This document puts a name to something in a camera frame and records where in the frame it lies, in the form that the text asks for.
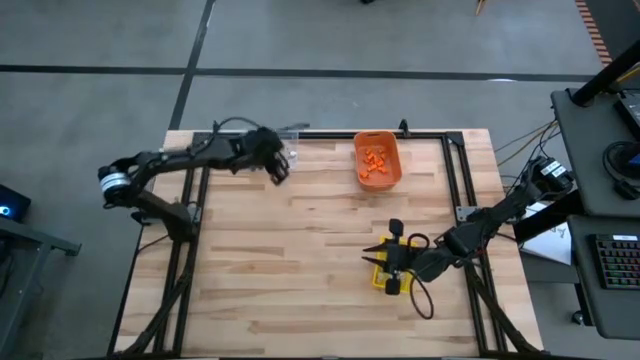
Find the keyboard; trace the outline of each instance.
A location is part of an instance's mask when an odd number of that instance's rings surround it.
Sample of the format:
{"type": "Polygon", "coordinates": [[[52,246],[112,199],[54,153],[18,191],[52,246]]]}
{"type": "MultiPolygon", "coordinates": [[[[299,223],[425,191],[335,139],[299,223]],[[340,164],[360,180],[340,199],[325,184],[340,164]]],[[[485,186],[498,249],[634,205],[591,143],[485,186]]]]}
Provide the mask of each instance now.
{"type": "Polygon", "coordinates": [[[589,235],[603,289],[640,290],[640,241],[634,235],[589,235]]]}

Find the orange object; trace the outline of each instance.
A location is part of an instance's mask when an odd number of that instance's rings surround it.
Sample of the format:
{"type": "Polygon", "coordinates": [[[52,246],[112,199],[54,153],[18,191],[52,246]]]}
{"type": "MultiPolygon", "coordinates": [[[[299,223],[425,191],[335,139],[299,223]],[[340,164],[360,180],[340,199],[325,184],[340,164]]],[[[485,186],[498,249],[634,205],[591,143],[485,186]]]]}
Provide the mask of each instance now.
{"type": "Polygon", "coordinates": [[[354,145],[356,148],[356,172],[369,172],[369,176],[366,178],[358,176],[360,186],[365,191],[389,190],[400,181],[402,167],[400,166],[396,137],[392,132],[360,132],[354,137],[354,145]]]}

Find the yellow object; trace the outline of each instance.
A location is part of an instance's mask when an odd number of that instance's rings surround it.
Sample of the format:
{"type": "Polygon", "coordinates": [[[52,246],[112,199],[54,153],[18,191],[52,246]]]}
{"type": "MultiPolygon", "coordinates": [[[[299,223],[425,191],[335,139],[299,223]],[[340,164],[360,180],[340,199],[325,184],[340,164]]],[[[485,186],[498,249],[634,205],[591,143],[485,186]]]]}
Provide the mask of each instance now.
{"type": "MultiPolygon", "coordinates": [[[[385,238],[384,235],[380,236],[380,243],[381,244],[385,240],[386,240],[386,238],[385,238]]],[[[400,238],[400,244],[406,245],[407,244],[407,239],[400,238]]],[[[420,242],[418,242],[418,243],[414,242],[413,244],[411,244],[411,247],[420,247],[420,242]]],[[[376,253],[376,259],[378,259],[378,260],[387,260],[387,253],[385,253],[385,252],[377,252],[376,253]]],[[[382,268],[380,266],[376,265],[376,267],[373,270],[373,279],[372,279],[371,283],[373,284],[373,286],[375,286],[377,288],[384,289],[385,282],[387,281],[388,278],[389,278],[389,274],[385,274],[382,271],[382,268]]],[[[408,294],[409,293],[409,282],[411,281],[411,275],[409,275],[405,271],[403,271],[402,274],[400,275],[400,281],[401,281],[400,292],[408,294]]]]}

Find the orange striped tape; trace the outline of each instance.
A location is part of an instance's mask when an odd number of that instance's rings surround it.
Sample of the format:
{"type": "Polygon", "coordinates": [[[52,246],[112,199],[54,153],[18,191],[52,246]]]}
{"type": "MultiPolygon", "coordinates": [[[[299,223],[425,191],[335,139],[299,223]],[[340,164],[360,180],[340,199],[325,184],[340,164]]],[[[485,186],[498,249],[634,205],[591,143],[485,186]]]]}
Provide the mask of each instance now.
{"type": "MultiPolygon", "coordinates": [[[[638,6],[638,10],[640,10],[640,0],[633,0],[633,2],[638,6]]],[[[611,59],[611,55],[609,55],[609,50],[607,50],[607,46],[602,41],[602,36],[600,36],[600,30],[596,26],[595,20],[593,20],[593,16],[591,16],[591,11],[587,7],[587,3],[584,0],[576,0],[576,6],[578,7],[578,11],[580,12],[580,16],[582,16],[582,21],[584,21],[584,25],[587,27],[587,31],[589,32],[589,36],[591,36],[591,41],[593,42],[593,46],[595,46],[596,51],[598,52],[598,57],[600,57],[600,61],[602,65],[607,66],[613,61],[611,59]]]]}

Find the white paper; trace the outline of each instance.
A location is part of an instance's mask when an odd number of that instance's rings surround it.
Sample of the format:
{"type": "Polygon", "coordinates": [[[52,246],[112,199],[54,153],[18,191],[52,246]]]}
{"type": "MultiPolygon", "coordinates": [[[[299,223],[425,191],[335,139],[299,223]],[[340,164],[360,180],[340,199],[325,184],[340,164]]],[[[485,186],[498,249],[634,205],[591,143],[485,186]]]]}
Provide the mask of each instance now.
{"type": "MultiPolygon", "coordinates": [[[[525,217],[532,216],[546,205],[535,203],[527,208],[525,217]]],[[[522,250],[549,260],[571,265],[571,234],[567,223],[560,224],[527,241],[522,250]]]]}

